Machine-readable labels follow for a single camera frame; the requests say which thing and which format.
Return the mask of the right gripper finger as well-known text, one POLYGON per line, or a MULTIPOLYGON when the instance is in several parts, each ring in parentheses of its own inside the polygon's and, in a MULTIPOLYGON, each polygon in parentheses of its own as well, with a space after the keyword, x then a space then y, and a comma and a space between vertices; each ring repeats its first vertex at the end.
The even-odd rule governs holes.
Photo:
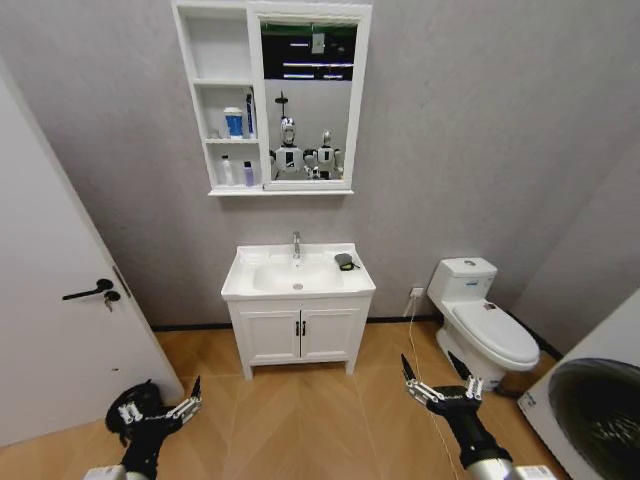
POLYGON ((448 353, 448 357, 451 360, 451 363, 457 374, 465 382, 465 396, 468 399, 481 399, 483 391, 483 379, 475 377, 468 369, 466 364, 452 352, 448 353))
POLYGON ((444 400, 444 395, 435 389, 419 381, 411 367, 410 362, 404 354, 401 355, 402 371, 405 386, 409 394, 419 402, 440 402, 444 400))

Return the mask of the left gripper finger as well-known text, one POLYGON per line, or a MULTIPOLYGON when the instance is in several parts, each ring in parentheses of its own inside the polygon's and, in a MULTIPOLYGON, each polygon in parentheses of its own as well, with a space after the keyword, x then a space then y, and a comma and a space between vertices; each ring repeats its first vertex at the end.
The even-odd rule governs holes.
POLYGON ((139 422, 159 410, 159 387, 147 380, 121 394, 117 410, 125 424, 139 422))
POLYGON ((201 377, 197 376, 188 398, 169 411, 172 420, 189 421, 201 408, 201 377))

